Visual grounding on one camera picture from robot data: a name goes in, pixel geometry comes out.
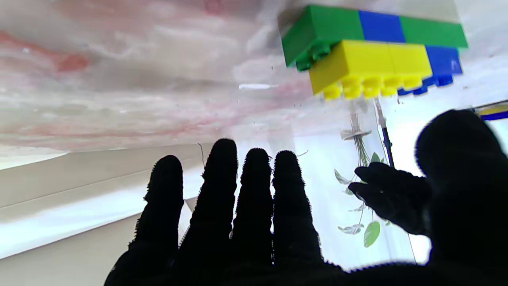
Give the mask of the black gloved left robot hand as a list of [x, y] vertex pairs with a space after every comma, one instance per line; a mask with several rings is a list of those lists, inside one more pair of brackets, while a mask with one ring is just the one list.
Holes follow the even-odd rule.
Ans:
[[379, 217], [409, 234], [430, 236], [426, 209], [433, 192], [425, 177], [381, 162], [357, 167], [354, 173], [361, 182], [350, 183], [349, 190]]

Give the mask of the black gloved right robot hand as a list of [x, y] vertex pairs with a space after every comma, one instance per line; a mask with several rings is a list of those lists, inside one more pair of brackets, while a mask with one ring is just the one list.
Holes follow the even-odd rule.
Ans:
[[297, 156], [264, 149], [245, 158], [239, 198], [234, 141], [214, 143], [183, 242], [183, 167], [168, 155], [152, 170], [135, 237], [106, 286], [484, 286], [507, 284], [507, 155], [490, 127], [468, 110], [450, 110], [421, 131], [417, 164], [428, 203], [425, 265], [391, 262], [345, 272], [324, 261]]

